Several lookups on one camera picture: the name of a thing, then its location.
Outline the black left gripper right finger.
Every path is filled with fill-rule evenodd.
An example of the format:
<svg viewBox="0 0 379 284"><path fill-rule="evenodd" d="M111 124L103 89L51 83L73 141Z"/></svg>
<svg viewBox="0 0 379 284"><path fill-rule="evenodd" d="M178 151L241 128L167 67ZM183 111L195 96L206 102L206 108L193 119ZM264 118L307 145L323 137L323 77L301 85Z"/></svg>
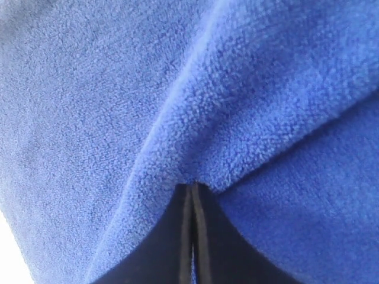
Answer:
<svg viewBox="0 0 379 284"><path fill-rule="evenodd" d="M197 283L296 283L241 236L206 185L192 185L192 207Z"/></svg>

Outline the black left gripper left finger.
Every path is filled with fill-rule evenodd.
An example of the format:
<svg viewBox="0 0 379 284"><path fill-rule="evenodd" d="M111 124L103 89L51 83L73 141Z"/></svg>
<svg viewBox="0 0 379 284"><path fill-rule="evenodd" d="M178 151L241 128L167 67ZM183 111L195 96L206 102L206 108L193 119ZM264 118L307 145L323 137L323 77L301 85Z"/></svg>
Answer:
<svg viewBox="0 0 379 284"><path fill-rule="evenodd" d="M176 185L160 220L143 241L97 284L180 284L192 282L192 193Z"/></svg>

